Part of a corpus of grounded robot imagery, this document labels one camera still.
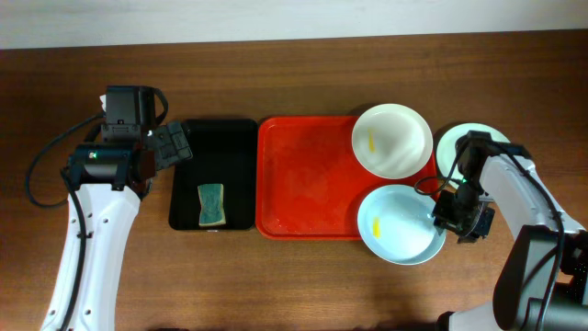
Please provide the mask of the green and yellow sponge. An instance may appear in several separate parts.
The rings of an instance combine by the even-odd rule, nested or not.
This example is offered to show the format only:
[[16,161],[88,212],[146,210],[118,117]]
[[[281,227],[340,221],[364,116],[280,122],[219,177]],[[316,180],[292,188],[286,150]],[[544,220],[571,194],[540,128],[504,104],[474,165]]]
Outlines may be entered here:
[[222,184],[203,184],[198,186],[200,227],[220,226],[226,223],[224,211],[224,186]]

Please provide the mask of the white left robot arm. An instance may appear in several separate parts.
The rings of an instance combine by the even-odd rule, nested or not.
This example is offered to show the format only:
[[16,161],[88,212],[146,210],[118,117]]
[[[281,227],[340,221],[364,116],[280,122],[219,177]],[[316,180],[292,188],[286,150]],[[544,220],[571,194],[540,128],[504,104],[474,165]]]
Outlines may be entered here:
[[112,330],[125,246],[158,171],[192,152],[173,121],[135,141],[82,143],[62,178],[68,226],[44,330]]

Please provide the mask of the pale green plate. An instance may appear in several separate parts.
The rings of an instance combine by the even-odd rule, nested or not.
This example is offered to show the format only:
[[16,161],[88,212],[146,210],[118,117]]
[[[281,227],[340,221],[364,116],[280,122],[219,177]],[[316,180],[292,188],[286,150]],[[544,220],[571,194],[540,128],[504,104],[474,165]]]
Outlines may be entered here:
[[492,139],[496,142],[510,142],[510,140],[504,134],[486,124],[470,122],[458,124],[449,128],[447,131],[441,134],[435,152],[436,164],[442,177],[446,177],[449,174],[449,170],[453,165],[454,159],[456,157],[456,142],[469,131],[488,132]]

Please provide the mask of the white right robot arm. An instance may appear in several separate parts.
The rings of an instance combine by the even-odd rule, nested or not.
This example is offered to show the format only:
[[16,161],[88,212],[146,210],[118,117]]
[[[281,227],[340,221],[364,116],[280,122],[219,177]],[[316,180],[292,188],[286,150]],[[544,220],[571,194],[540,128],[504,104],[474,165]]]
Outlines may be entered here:
[[474,243],[486,236],[496,205],[514,245],[482,306],[442,314],[438,330],[584,330],[587,327],[587,232],[541,182],[529,152],[469,131],[452,167],[463,180],[442,189],[434,224]]

